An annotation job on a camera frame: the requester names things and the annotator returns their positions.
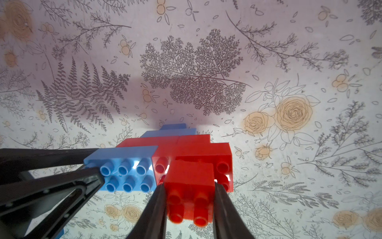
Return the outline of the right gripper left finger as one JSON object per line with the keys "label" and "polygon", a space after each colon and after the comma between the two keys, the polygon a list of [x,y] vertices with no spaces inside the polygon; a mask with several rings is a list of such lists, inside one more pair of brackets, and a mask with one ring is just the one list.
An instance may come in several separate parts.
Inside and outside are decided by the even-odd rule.
{"label": "right gripper left finger", "polygon": [[166,235],[166,191],[156,187],[138,222],[126,239],[164,239]]}

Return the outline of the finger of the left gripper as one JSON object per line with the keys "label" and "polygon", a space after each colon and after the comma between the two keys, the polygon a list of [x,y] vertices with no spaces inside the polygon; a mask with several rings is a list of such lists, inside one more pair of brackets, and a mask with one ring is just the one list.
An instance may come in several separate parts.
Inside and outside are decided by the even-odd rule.
{"label": "finger of the left gripper", "polygon": [[1,185],[1,238],[56,238],[104,182],[93,167]]}
{"label": "finger of the left gripper", "polygon": [[1,149],[1,184],[24,180],[21,172],[50,167],[83,164],[96,148],[84,149]]}

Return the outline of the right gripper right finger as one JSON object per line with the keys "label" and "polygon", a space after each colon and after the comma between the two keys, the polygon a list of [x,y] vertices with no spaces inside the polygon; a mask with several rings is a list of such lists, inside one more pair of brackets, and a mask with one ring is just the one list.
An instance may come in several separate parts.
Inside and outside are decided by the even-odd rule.
{"label": "right gripper right finger", "polygon": [[225,188],[215,183],[213,202],[215,239],[255,239],[241,219]]}

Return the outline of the small red 2x2 brick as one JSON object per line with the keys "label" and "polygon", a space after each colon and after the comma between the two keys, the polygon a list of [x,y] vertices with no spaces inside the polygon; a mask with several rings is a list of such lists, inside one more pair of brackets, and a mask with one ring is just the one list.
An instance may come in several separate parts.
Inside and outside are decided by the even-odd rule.
{"label": "small red 2x2 brick", "polygon": [[174,160],[164,179],[167,215],[174,224],[193,221],[198,227],[212,222],[215,196],[211,163]]}

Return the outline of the light blue 2x4 brick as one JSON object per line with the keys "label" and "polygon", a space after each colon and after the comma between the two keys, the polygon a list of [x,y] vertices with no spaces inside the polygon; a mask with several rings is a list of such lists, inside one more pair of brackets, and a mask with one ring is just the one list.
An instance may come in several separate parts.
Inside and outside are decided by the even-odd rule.
{"label": "light blue 2x4 brick", "polygon": [[165,130],[150,130],[146,131],[141,138],[146,137],[167,137],[167,136],[184,136],[184,135],[196,135],[196,128],[184,128],[184,129],[165,129]]}
{"label": "light blue 2x4 brick", "polygon": [[100,148],[84,159],[85,168],[98,167],[105,184],[101,191],[143,193],[156,190],[152,157],[157,146]]}

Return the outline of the red 2x4 brick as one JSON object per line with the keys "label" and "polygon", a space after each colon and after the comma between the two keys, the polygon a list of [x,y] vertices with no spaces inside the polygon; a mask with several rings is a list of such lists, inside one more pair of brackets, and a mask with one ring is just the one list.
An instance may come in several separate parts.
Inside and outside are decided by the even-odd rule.
{"label": "red 2x4 brick", "polygon": [[233,162],[230,144],[224,143],[181,143],[158,146],[152,156],[156,184],[160,185],[175,160],[194,163],[211,163],[214,178],[225,188],[233,191]]}
{"label": "red 2x4 brick", "polygon": [[161,146],[190,143],[210,143],[209,134],[127,138],[116,147]]}

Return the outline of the dark blue 2x2 brick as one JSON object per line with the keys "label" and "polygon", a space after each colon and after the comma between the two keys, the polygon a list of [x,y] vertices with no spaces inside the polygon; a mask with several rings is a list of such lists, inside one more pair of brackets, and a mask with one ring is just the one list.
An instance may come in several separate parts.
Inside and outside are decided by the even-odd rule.
{"label": "dark blue 2x2 brick", "polygon": [[173,130],[173,129],[186,129],[187,125],[185,123],[177,124],[164,124],[161,126],[160,130]]}

